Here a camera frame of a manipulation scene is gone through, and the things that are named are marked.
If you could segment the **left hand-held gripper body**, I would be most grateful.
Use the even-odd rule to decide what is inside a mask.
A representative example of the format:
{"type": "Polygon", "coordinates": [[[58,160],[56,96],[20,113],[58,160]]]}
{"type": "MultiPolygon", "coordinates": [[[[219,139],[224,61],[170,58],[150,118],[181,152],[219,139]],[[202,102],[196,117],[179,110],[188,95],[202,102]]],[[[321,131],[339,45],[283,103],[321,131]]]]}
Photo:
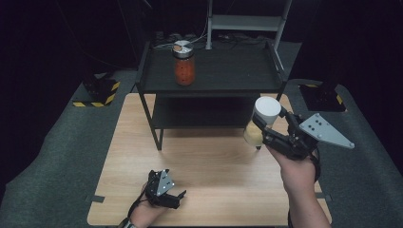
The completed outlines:
{"type": "Polygon", "coordinates": [[[175,183],[169,176],[168,169],[161,171],[151,170],[144,189],[145,195],[152,205],[177,209],[180,206],[182,195],[173,196],[168,193],[174,186],[175,183]]]}

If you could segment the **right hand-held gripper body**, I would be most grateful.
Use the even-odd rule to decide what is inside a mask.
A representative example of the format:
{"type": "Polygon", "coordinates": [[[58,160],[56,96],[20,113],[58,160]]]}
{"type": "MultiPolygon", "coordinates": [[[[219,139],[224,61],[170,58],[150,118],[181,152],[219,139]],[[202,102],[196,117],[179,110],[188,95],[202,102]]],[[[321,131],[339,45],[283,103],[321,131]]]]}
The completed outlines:
{"type": "Polygon", "coordinates": [[[262,131],[262,138],[264,144],[277,150],[290,160],[304,160],[317,149],[318,142],[349,149],[355,147],[353,142],[348,140],[319,113],[308,119],[303,119],[291,112],[287,112],[284,117],[288,123],[287,135],[282,135],[265,127],[262,131]]]}

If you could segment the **yellow sauce jar white lid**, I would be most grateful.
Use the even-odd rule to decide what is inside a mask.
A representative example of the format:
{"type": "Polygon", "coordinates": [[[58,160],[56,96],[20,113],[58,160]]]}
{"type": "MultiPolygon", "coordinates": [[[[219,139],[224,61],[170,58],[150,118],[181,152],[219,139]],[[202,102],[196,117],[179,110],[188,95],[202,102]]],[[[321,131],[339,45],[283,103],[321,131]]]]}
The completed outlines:
{"type": "Polygon", "coordinates": [[[260,149],[263,145],[262,130],[253,123],[253,117],[255,115],[261,117],[264,125],[272,128],[280,111],[281,105],[278,100],[269,96],[262,96],[256,99],[250,121],[243,130],[243,138],[245,141],[255,146],[257,149],[260,149]]]}

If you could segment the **black two-tier metal shelf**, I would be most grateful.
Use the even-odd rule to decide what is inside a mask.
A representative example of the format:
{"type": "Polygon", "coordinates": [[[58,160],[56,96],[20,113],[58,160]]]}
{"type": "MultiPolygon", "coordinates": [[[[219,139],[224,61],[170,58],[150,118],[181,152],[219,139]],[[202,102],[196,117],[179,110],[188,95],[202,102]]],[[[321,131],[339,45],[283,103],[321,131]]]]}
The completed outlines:
{"type": "Polygon", "coordinates": [[[178,85],[168,49],[144,48],[136,88],[158,149],[178,128],[243,128],[263,93],[279,99],[287,79],[271,44],[262,49],[198,49],[196,78],[178,85]]]}

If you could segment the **red sauce jar silver lid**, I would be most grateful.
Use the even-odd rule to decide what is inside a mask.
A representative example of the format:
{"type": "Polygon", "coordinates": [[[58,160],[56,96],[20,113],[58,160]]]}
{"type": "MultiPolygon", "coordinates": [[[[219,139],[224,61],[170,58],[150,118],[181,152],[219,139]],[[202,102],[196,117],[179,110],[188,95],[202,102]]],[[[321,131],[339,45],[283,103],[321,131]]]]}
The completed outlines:
{"type": "Polygon", "coordinates": [[[171,50],[175,60],[176,82],[181,86],[191,85],[196,76],[193,44],[186,40],[180,40],[174,43],[171,50]]]}

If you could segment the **person's left hand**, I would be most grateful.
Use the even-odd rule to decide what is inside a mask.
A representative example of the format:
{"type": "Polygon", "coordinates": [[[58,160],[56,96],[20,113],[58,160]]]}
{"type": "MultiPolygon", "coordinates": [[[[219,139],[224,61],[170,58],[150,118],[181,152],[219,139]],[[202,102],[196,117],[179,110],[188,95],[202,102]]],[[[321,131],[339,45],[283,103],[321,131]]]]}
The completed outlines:
{"type": "Polygon", "coordinates": [[[138,206],[132,211],[129,220],[136,228],[148,228],[167,211],[166,207],[151,205],[146,196],[142,196],[138,206]]]}

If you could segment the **person's right hand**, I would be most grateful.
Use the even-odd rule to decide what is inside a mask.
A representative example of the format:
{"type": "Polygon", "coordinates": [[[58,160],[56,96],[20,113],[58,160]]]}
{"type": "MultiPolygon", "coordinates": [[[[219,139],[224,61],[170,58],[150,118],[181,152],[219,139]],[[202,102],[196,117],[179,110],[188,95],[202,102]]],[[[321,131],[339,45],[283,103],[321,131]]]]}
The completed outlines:
{"type": "Polygon", "coordinates": [[[292,195],[314,194],[316,169],[309,159],[292,161],[277,150],[267,147],[280,167],[285,191],[292,195]]]}

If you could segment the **black base with yellow stripes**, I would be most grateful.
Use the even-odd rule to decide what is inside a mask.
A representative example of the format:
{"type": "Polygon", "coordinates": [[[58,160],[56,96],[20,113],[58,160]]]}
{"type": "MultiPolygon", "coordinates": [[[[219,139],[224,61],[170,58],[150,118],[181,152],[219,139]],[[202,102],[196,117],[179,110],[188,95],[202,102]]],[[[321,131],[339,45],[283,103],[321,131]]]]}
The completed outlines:
{"type": "Polygon", "coordinates": [[[311,111],[344,112],[346,110],[341,97],[336,92],[335,84],[299,85],[298,88],[311,111]]]}
{"type": "Polygon", "coordinates": [[[104,107],[112,103],[120,83],[109,78],[107,73],[97,77],[92,75],[79,85],[72,97],[72,105],[76,107],[104,107]]]}

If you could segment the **wristwatch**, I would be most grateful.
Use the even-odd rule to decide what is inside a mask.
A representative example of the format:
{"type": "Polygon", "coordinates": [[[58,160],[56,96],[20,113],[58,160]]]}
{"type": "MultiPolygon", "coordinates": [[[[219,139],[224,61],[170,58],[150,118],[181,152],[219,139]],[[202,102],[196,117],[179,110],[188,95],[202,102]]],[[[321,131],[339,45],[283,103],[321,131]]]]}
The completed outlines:
{"type": "Polygon", "coordinates": [[[117,226],[117,228],[137,228],[129,218],[125,218],[121,221],[121,223],[117,226]]]}

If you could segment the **grey metal stand frame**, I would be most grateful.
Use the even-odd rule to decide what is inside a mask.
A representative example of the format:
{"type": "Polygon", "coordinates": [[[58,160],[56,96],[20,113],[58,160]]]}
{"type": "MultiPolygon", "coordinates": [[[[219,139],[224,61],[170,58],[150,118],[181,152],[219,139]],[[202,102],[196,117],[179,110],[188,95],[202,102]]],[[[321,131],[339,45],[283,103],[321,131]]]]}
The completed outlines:
{"type": "Polygon", "coordinates": [[[287,22],[288,13],[293,0],[285,0],[281,16],[252,16],[252,15],[221,15],[213,13],[213,0],[207,0],[207,40],[206,49],[212,48],[212,31],[226,30],[254,30],[273,31],[276,34],[273,48],[278,50],[279,42],[287,22]]]}

